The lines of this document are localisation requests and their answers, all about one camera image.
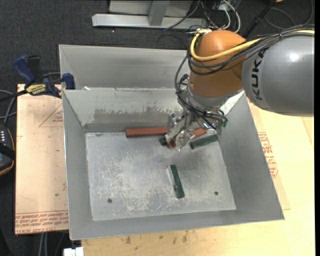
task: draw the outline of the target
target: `yellow clamp label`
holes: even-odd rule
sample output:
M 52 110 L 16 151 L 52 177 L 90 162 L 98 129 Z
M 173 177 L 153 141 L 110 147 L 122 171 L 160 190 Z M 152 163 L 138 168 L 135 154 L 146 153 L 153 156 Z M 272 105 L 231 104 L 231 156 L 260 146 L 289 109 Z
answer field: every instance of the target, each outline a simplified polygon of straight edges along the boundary
M 36 95 L 36 94 L 39 94 L 39 93 L 46 92 L 46 84 L 44 84 L 44 83 L 31 84 L 25 90 L 30 94 Z

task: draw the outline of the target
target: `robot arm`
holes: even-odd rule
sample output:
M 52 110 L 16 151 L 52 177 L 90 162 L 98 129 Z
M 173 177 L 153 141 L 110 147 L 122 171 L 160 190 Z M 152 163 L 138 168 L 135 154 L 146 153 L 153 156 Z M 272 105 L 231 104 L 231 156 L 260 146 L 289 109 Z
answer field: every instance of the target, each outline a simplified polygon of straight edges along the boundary
M 313 115 L 314 34 L 301 25 L 246 41 L 231 31 L 199 30 L 175 77 L 183 113 L 169 115 L 166 143 L 180 150 L 198 128 L 219 131 L 228 121 L 220 107 L 243 90 L 267 111 Z M 179 79 L 186 60 L 190 74 Z

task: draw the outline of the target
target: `blue clamp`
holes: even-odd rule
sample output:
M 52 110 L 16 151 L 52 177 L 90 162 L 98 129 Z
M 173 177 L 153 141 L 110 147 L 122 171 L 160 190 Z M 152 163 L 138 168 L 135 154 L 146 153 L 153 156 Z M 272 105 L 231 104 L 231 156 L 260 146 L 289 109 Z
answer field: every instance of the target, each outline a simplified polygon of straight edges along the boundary
M 24 89 L 33 96 L 49 95 L 54 97 L 61 97 L 61 90 L 55 87 L 48 78 L 44 78 L 42 82 L 35 83 L 35 76 L 32 74 L 31 69 L 27 64 L 27 57 L 22 55 L 18 57 L 13 67 L 16 72 L 26 80 Z M 70 73 L 62 75 L 62 80 L 65 83 L 64 89 L 74 90 L 76 88 L 74 77 Z

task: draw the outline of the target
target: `yellow cable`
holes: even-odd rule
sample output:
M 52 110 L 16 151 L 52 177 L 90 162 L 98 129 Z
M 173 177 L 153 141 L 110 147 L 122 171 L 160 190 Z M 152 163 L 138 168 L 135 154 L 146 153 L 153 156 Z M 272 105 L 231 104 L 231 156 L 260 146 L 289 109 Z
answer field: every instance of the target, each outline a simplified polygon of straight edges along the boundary
M 225 56 L 225 55 L 228 55 L 228 54 L 231 54 L 231 53 L 246 49 L 246 48 L 250 47 L 251 45 L 255 44 L 256 42 L 258 42 L 259 40 L 262 39 L 262 37 L 261 37 L 261 38 L 258 38 L 258 39 L 254 39 L 254 40 L 245 42 L 245 43 L 240 44 L 238 46 L 235 46 L 235 47 L 233 47 L 233 48 L 231 48 L 229 50 L 225 50 L 223 52 L 220 52 L 220 53 L 212 55 L 212 56 L 201 57 L 201 56 L 196 55 L 196 53 L 195 53 L 196 40 L 199 38 L 199 36 L 201 34 L 205 34 L 205 33 L 209 33 L 209 32 L 211 32 L 210 29 L 199 30 L 197 32 L 197 34 L 191 40 L 190 53 L 191 53 L 192 58 L 194 58 L 196 61 L 199 61 L 199 62 L 212 61 L 212 60 L 218 59 L 218 58 L 220 58 L 222 56 Z M 293 31 L 292 33 L 296 33 L 296 32 L 309 33 L 309 34 L 313 34 L 313 35 L 315 34 L 314 30 L 299 30 L 299 31 Z

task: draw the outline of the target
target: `cardboard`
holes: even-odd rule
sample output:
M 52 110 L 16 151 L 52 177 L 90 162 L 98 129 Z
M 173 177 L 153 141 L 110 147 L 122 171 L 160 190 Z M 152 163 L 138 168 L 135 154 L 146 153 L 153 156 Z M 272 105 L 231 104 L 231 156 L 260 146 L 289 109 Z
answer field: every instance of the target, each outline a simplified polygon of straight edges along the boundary
M 63 135 L 61 99 L 29 94 L 17 98 L 17 235 L 69 228 Z

